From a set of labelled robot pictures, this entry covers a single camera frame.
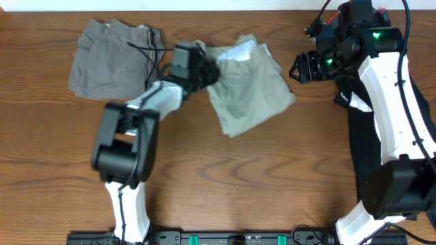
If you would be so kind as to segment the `khaki beige shorts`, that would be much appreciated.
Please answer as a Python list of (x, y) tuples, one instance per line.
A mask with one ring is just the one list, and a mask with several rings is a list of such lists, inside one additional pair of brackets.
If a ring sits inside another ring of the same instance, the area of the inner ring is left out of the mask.
[(232, 46), (211, 47), (200, 40), (194, 43), (219, 68), (218, 81), (207, 90), (228, 137), (247, 132), (296, 102), (281, 66), (255, 35), (241, 35)]

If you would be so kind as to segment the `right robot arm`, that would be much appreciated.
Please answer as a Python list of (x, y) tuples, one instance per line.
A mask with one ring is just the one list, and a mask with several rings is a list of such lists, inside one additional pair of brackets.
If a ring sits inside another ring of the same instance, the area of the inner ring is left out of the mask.
[(331, 231), (293, 230), (291, 237), (296, 244), (406, 244), (412, 234), (400, 222), (435, 207), (435, 128), (409, 74), (409, 31), (370, 1), (348, 1), (305, 32), (316, 48), (296, 57), (289, 76), (336, 82), (337, 103), (349, 112), (359, 200)]

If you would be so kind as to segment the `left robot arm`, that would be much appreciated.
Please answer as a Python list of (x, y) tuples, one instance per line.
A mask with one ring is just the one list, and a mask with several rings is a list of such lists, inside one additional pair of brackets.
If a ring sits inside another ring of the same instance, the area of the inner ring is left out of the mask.
[(112, 200), (115, 244), (143, 244), (151, 225), (145, 186), (153, 170), (160, 122), (189, 96), (219, 78), (219, 69), (200, 42), (179, 42), (169, 73), (125, 103), (109, 102), (91, 155)]

